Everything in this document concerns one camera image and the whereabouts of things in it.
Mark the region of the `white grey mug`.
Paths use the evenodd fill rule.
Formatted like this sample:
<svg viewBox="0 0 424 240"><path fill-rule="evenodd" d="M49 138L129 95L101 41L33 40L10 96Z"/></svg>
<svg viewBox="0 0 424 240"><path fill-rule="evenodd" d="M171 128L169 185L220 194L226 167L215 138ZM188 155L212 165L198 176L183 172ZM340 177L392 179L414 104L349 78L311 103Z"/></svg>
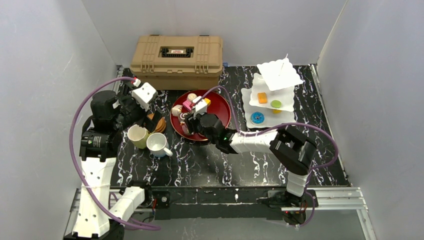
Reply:
<svg viewBox="0 0 424 240"><path fill-rule="evenodd" d="M157 158L173 156L172 151L169 149L168 140L162 133L152 133L146 140L146 147L149 149L150 153Z"/></svg>

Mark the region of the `blue toy donut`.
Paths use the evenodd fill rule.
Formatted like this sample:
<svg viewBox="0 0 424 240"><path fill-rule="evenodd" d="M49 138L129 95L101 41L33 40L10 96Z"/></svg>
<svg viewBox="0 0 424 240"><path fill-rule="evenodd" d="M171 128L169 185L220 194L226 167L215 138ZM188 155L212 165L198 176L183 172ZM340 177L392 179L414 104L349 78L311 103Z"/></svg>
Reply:
<svg viewBox="0 0 424 240"><path fill-rule="evenodd" d="M264 121L265 121L265 116L261 112L256 111L250 115L250 122L253 125L261 125Z"/></svg>

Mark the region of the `brown swirl roll cake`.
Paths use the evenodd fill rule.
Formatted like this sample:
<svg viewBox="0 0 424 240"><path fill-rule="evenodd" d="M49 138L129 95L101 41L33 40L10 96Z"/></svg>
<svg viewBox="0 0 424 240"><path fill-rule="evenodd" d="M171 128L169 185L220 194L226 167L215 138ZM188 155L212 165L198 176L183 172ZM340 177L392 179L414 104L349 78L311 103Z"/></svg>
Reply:
<svg viewBox="0 0 424 240"><path fill-rule="evenodd" d="M188 112L183 112L183 113L181 113L179 116L178 116L178 120L180 121L180 122L184 122L185 120L186 120L186 118L187 118L187 116L189 115L189 113Z"/></svg>

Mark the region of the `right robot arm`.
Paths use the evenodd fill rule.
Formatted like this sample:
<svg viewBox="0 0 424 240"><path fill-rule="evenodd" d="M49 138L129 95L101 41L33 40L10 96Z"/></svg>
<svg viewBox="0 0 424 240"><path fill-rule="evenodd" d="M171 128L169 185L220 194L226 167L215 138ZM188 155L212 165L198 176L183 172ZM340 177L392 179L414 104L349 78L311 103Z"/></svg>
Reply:
<svg viewBox="0 0 424 240"><path fill-rule="evenodd" d="M304 195L317 146L295 126L282 124L264 131L237 132L224 127L222 121L211 113L189 113L184 122L189 133L203 135L225 154L273 154L288 171L286 192L299 198Z"/></svg>

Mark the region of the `white tiered cake stand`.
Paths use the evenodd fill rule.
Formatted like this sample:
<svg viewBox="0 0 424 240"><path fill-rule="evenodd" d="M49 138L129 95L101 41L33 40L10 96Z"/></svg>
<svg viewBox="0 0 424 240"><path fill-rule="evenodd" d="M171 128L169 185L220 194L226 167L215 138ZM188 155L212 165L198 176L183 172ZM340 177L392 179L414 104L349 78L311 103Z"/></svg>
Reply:
<svg viewBox="0 0 424 240"><path fill-rule="evenodd" d="M264 62L256 65L259 73L253 74L251 88L241 89L244 118L248 129L262 129L277 126L283 123L294 123L294 98L295 87L303 84L303 80L297 73L288 57L283 59ZM267 103L259 104L257 93L266 93ZM271 107L271 101L281 101L281 108ZM273 114L273 110L281 110L281 113ZM254 125L250 116L254 112L264 114L264 122Z"/></svg>

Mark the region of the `red round tray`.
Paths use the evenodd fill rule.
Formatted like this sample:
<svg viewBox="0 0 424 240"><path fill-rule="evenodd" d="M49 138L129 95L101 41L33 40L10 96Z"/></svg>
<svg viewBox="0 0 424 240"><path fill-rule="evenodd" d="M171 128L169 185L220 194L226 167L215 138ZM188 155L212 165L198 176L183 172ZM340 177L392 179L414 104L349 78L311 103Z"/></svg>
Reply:
<svg viewBox="0 0 424 240"><path fill-rule="evenodd" d="M197 96L201 97L206 92L207 92L207 90L205 90L205 89L187 91L176 99L176 101L173 103L171 108L173 108L176 105L182 105L183 102L187 100L187 96L191 93L196 94ZM211 100L211 104L207 108L207 113L208 114L215 114L221 120L222 124L225 125L225 127L228 127L229 124L230 124L230 121L231 121L231 110L230 110L229 103L225 100L225 98L223 96L219 95L218 93L216 93L214 91L209 93L206 96L206 98ZM204 137L203 135L198 134L198 133L193 134L193 135L184 134L183 129L180 126L179 118L177 116L173 116L172 114L170 114L169 120L170 120L169 122L172 125L173 129L180 136L182 136L182 137L184 137L188 140L197 141L197 142L204 142L204 141L208 140L206 137Z"/></svg>

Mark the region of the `wooden coaster stack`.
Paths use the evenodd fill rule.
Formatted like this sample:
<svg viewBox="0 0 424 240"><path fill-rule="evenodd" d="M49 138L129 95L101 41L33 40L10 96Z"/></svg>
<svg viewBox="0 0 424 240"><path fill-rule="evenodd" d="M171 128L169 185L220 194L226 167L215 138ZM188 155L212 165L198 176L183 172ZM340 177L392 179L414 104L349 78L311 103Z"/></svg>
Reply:
<svg viewBox="0 0 424 240"><path fill-rule="evenodd" d="M165 131L165 129L166 129L166 120L165 120L164 117L162 117L158 121L155 130L154 131L150 131L149 133L150 134L152 134L152 133L163 133Z"/></svg>

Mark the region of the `pink handled metal tongs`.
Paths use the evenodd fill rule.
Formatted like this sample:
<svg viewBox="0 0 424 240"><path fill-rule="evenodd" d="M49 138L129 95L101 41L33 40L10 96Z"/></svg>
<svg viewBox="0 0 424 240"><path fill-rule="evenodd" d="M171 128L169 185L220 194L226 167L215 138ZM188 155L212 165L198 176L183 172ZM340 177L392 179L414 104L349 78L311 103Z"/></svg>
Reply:
<svg viewBox="0 0 424 240"><path fill-rule="evenodd" d="M187 124L185 122L181 121L180 122L180 127L182 129L182 132L185 135L187 135L187 136L190 136L191 135L191 132L189 131L188 126L187 126Z"/></svg>

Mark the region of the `orange toy cake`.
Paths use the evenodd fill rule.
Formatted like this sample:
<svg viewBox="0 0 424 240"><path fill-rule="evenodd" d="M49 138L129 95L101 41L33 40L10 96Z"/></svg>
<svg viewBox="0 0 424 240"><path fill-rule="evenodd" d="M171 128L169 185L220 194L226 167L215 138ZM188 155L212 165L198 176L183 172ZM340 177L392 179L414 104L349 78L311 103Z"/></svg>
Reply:
<svg viewBox="0 0 424 240"><path fill-rule="evenodd" d="M268 103L268 97L265 92L259 92L257 93L257 99L259 104L267 104Z"/></svg>

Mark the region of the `green toy macaron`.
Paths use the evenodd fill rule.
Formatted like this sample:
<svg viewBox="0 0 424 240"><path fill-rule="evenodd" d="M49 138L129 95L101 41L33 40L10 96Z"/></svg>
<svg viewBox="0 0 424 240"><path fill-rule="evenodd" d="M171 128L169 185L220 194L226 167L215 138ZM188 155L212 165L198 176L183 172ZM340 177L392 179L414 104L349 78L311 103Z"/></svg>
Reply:
<svg viewBox="0 0 424 240"><path fill-rule="evenodd" d="M273 100L271 101L270 105L272 108L279 109L282 107L282 102L279 100Z"/></svg>

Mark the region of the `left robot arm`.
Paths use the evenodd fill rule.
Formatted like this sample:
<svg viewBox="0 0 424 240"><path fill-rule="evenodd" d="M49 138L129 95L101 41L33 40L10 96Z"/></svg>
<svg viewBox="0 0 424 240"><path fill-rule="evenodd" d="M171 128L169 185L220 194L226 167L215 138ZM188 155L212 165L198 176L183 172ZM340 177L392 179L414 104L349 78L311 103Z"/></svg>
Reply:
<svg viewBox="0 0 424 240"><path fill-rule="evenodd" d="M91 116L86 120L80 139L78 154L71 154L72 161L81 178L78 213L66 240L121 240L125 228L157 231L158 226L144 222L130 222L139 207L155 206L146 181L132 180L120 193L113 206L110 200L112 172L118 147L129 127L137 127L151 133L156 128L162 112L156 110L148 116L151 102L157 96L151 86L141 86L127 93L112 90L94 90L85 99Z"/></svg>

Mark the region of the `tan plastic toolbox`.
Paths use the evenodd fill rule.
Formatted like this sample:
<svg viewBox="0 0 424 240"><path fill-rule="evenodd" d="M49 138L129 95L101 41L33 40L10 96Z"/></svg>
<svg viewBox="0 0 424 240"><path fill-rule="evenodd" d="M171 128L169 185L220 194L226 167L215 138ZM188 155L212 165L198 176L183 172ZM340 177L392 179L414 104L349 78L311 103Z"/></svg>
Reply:
<svg viewBox="0 0 424 240"><path fill-rule="evenodd" d="M210 35L141 36L129 66L156 90L210 89L223 68L223 39Z"/></svg>

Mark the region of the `yellow green mug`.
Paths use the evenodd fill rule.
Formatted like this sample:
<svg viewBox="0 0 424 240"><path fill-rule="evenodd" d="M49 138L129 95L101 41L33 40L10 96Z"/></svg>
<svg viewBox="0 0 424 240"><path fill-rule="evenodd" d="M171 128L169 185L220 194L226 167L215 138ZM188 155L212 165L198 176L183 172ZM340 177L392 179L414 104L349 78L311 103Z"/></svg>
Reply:
<svg viewBox="0 0 424 240"><path fill-rule="evenodd" d="M137 124L134 124L128 129L128 139L133 145L139 149L145 149L147 147L147 139L149 137L149 131Z"/></svg>

